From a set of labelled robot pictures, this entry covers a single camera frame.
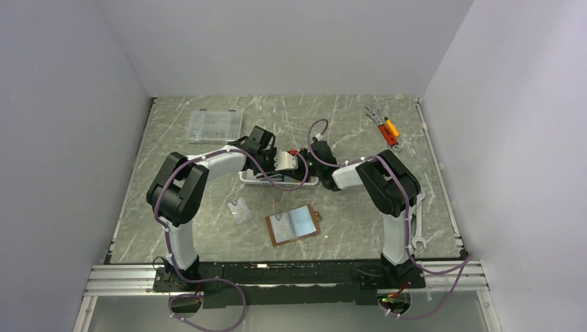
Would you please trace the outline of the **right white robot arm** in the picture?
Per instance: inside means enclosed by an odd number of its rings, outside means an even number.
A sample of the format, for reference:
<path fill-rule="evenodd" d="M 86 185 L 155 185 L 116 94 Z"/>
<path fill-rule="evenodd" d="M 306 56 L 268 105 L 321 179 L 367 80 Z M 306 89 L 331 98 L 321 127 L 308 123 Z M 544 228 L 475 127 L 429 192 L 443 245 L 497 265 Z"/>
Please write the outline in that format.
<path fill-rule="evenodd" d="M 364 158 L 338 164 L 330 146 L 317 140 L 299 151 L 306 158 L 309 175 L 327 190 L 337 192 L 362 187 L 383 219 L 383 258 L 389 262 L 381 277 L 390 287 L 398 287 L 408 278 L 404 265 L 411 257 L 410 227 L 422 187 L 415 175 L 389 149 Z"/>

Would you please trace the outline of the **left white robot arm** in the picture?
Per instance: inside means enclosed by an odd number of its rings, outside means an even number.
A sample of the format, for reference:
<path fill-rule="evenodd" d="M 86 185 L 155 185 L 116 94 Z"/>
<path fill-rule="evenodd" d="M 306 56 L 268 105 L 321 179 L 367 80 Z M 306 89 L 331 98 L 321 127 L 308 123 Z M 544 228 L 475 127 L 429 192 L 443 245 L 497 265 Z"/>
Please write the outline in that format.
<path fill-rule="evenodd" d="M 146 194 L 154 218 L 164 232 L 165 267 L 183 291 L 199 281 L 199 255 L 191 222 L 199 211 L 206 185 L 220 176 L 273 167 L 275 135 L 255 126 L 251 133 L 198 156 L 172 152 L 164 160 Z"/>

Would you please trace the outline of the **silver VIP card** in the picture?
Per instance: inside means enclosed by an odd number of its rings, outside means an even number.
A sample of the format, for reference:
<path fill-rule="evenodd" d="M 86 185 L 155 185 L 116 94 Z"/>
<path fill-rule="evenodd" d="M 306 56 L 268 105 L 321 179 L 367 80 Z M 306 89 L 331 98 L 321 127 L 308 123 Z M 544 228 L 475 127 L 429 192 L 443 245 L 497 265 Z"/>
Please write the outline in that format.
<path fill-rule="evenodd" d="M 276 243 L 282 243 L 294 238 L 294 229 L 287 213 L 275 214 L 269 217 L 271 229 Z"/>

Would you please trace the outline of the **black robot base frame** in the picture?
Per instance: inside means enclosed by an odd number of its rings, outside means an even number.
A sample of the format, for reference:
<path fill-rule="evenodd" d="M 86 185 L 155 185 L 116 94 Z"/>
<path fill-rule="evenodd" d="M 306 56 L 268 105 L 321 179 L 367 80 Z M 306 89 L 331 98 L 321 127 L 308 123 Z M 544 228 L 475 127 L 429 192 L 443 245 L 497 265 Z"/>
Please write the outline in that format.
<path fill-rule="evenodd" d="M 377 259 L 202 262 L 180 279 L 169 264 L 156 268 L 155 293 L 199 293 L 204 308 L 350 302 L 375 305 L 384 293 L 406 294 L 426 286 L 412 263 L 398 267 Z"/>

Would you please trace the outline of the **brown leather card holder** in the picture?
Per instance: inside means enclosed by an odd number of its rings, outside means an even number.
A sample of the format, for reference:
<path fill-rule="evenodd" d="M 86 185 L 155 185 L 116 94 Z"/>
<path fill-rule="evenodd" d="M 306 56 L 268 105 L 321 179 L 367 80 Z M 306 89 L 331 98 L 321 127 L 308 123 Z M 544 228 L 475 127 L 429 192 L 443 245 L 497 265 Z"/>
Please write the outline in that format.
<path fill-rule="evenodd" d="M 269 232 L 272 246 L 274 246 L 274 247 L 281 246 L 286 243 L 298 241 L 298 240 L 304 239 L 306 237 L 310 237 L 310 236 L 313 236 L 313 235 L 320 233 L 320 226 L 318 223 L 322 220 L 322 216 L 318 211 L 315 211 L 315 209 L 310 204 L 304 205 L 301 207 L 297 207 L 295 209 L 292 209 L 292 210 L 289 210 L 286 212 L 281 212 L 281 213 L 288 214 L 289 219 L 291 221 L 291 226 L 293 228 L 295 235 L 294 235 L 294 238 L 289 241 L 282 242 L 282 243 L 276 243 L 272 229 L 271 229 L 271 223 L 269 220 L 269 217 L 273 216 L 275 214 L 267 216 L 265 218 L 265 221 L 266 221 L 266 225 L 268 228 L 268 232 Z"/>

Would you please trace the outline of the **white plastic basket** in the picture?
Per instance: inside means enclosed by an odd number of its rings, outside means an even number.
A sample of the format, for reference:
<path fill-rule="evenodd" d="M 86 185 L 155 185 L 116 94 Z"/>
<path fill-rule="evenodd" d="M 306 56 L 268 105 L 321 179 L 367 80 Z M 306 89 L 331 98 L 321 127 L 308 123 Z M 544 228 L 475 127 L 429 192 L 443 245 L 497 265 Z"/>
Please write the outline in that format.
<path fill-rule="evenodd" d="M 296 180 L 292 177 L 283 174 L 270 173 L 269 177 L 274 183 L 282 187 L 313 187 L 319 184 L 319 179 L 316 176 L 310 176 L 304 183 L 301 180 Z M 238 178 L 247 185 L 268 185 L 272 186 L 271 181 L 268 181 L 261 173 L 255 173 L 252 169 L 239 172 Z"/>

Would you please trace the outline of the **clear plastic card sleeve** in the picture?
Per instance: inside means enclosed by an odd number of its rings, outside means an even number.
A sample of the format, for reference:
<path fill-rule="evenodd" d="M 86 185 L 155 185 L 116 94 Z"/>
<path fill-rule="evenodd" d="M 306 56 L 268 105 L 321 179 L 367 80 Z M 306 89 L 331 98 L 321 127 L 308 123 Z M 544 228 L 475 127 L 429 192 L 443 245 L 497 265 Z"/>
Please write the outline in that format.
<path fill-rule="evenodd" d="M 228 208 L 237 224 L 242 224 L 243 222 L 253 218 L 252 212 L 242 197 L 239 197 L 238 199 L 228 203 Z"/>

